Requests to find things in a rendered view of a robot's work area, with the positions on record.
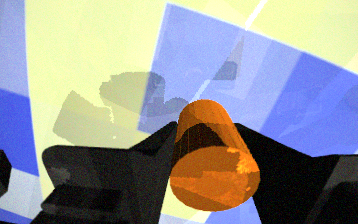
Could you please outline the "orange cylinder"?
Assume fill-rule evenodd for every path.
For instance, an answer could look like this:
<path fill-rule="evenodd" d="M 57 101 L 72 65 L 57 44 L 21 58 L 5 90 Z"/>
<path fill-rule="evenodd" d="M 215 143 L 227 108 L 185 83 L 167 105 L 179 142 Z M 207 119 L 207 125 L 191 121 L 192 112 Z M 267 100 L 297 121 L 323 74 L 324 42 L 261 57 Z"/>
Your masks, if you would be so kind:
<path fill-rule="evenodd" d="M 219 212 L 253 196 L 260 170 L 227 110 L 200 99 L 179 115 L 169 178 L 172 193 L 186 206 Z"/>

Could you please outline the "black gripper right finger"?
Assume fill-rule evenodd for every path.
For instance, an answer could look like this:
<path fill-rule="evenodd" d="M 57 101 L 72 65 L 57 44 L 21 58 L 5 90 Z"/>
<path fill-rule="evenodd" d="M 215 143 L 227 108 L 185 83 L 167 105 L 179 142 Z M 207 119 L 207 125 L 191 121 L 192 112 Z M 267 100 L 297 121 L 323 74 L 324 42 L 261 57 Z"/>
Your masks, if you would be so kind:
<path fill-rule="evenodd" d="M 312 157 L 233 123 L 260 170 L 253 202 L 261 224 L 313 224 L 341 182 L 358 182 L 358 154 Z"/>

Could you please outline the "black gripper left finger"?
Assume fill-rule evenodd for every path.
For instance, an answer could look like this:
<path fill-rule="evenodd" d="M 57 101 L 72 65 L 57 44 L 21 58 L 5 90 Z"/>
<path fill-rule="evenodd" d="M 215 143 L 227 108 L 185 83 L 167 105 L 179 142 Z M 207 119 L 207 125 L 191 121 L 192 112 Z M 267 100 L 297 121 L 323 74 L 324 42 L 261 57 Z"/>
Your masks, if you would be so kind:
<path fill-rule="evenodd" d="M 54 145 L 41 159 L 54 187 L 122 190 L 133 224 L 159 224 L 176 131 L 171 121 L 131 148 Z"/>

